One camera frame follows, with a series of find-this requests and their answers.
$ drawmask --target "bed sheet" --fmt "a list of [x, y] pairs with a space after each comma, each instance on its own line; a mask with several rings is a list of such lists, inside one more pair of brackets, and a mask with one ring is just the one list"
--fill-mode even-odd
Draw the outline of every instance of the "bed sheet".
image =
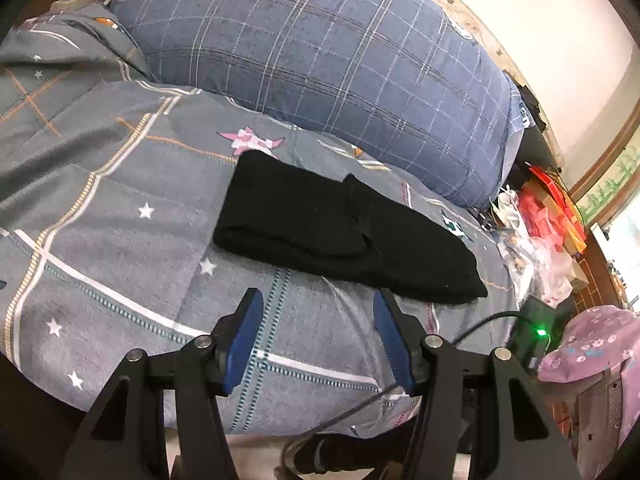
[[[227, 433], [299, 433], [393, 382], [371, 288], [210, 243], [246, 149], [335, 179], [353, 173], [464, 240], [489, 296], [460, 306], [398, 298], [428, 332], [451, 339], [514, 308], [495, 243], [467, 212], [337, 137], [149, 82], [103, 6], [12, 30], [0, 65], [0, 349], [69, 404], [89, 408], [129, 349], [173, 351], [209, 332], [249, 286], [264, 295], [264, 317], [242, 383], [220, 400]], [[462, 348], [489, 353], [508, 327], [496, 320]], [[172, 424], [171, 397], [165, 405]], [[414, 409], [397, 390], [336, 430], [373, 436]]]

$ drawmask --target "plaid bedding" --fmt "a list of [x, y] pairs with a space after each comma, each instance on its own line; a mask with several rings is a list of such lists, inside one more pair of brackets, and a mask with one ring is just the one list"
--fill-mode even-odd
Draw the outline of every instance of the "plaid bedding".
[[[129, 349], [177, 350], [250, 286], [262, 291], [264, 317], [242, 383], [220, 400], [227, 433], [300, 433], [393, 382], [372, 288], [210, 243], [247, 149], [337, 180], [352, 173], [464, 241], [489, 297], [399, 298], [428, 332], [450, 340], [514, 307], [493, 239], [411, 174], [230, 98], [151, 83], [147, 72], [100, 5], [27, 22], [0, 46], [0, 351], [42, 389], [87, 409]], [[496, 320], [462, 347], [488, 353], [508, 326]], [[399, 390], [336, 431], [371, 436], [414, 408]], [[166, 421], [175, 422], [171, 397]]]
[[513, 163], [526, 110], [517, 88], [431, 0], [110, 0], [110, 9], [159, 81], [333, 134], [456, 205], [487, 206]]

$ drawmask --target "white star print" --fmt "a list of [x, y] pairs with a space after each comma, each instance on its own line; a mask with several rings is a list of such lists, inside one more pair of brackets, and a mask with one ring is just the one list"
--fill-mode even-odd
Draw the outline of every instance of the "white star print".
[[151, 213], [155, 211], [155, 208], [149, 207], [149, 202], [145, 202], [145, 206], [139, 207], [138, 211], [140, 211], [140, 218], [149, 218], [151, 220]]
[[47, 322], [47, 326], [49, 327], [49, 335], [57, 335], [60, 337], [60, 329], [62, 328], [56, 320], [51, 318], [51, 321]]
[[200, 262], [200, 273], [208, 274], [209, 276], [213, 276], [213, 271], [216, 270], [217, 265], [212, 264], [208, 258], [205, 258], [203, 262]]
[[82, 390], [82, 383], [84, 383], [84, 381], [76, 375], [75, 370], [72, 374], [68, 374], [67, 377], [71, 379], [71, 382], [74, 384], [76, 388], [79, 388], [80, 390]]

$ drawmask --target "wall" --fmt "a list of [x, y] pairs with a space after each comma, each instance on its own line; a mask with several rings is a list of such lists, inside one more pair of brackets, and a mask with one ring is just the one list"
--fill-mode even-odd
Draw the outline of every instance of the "wall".
[[640, 78], [633, 78], [640, 53], [631, 35], [607, 0], [461, 1], [504, 46], [539, 99], [571, 186], [640, 96]]

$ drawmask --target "blue gripper pad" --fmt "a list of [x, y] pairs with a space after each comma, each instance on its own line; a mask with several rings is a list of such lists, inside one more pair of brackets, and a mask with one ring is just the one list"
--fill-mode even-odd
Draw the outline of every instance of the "blue gripper pad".
[[393, 300], [393, 296], [389, 298], [389, 295], [390, 293], [383, 295], [381, 291], [376, 292], [373, 297], [373, 320], [376, 325], [376, 330], [378, 330], [380, 338], [382, 339], [386, 358], [389, 359], [396, 383], [402, 386], [407, 394], [411, 395], [411, 392], [415, 389], [415, 381], [411, 375], [411, 356], [404, 344], [404, 339], [394, 321], [390, 305], [386, 299], [393, 301], [393, 306], [398, 309], [398, 311], [399, 308], [395, 304], [396, 302]]
[[242, 298], [234, 316], [240, 314], [238, 311], [243, 307], [246, 308], [246, 313], [240, 322], [236, 336], [233, 338], [226, 354], [223, 388], [227, 394], [231, 394], [234, 387], [238, 386], [240, 381], [242, 381], [242, 375], [244, 375], [244, 370], [249, 362], [249, 355], [251, 355], [251, 350], [254, 347], [255, 337], [258, 333], [260, 322], [262, 321], [264, 309], [260, 291], [256, 288], [250, 288], [244, 295], [244, 298]]

